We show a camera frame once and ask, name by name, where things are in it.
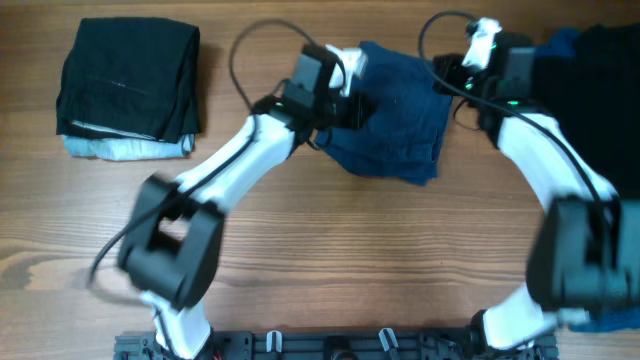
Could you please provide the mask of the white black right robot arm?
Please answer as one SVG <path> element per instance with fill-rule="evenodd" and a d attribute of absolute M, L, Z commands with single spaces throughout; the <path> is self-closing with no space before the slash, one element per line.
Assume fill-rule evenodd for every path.
<path fill-rule="evenodd" d="M 494 19 L 469 16 L 465 54 L 437 56 L 439 92 L 476 109 L 544 218 L 525 282 L 478 312 L 465 352 L 499 357 L 560 327 L 639 325 L 639 29 L 596 26 L 544 52 Z"/>

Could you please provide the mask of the navy blue shorts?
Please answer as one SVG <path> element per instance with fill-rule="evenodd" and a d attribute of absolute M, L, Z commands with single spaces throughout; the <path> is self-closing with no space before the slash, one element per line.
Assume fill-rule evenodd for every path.
<path fill-rule="evenodd" d="M 430 61 L 370 41 L 359 48 L 368 63 L 352 91 L 364 94 L 376 110 L 361 128 L 320 131 L 314 142 L 354 175 L 424 186 L 438 176 L 452 98 L 434 90 Z"/>

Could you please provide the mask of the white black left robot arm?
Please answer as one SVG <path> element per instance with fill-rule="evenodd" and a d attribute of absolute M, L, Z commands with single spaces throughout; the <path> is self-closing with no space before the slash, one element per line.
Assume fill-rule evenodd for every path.
<path fill-rule="evenodd" d="M 117 359 L 218 359 L 202 299 L 217 268 L 225 220 L 247 192 L 316 130 L 356 127 L 360 48 L 306 44 L 279 95 L 250 105 L 241 130 L 197 167 L 142 185 L 117 265 L 152 310 L 154 331 L 116 338 Z"/>

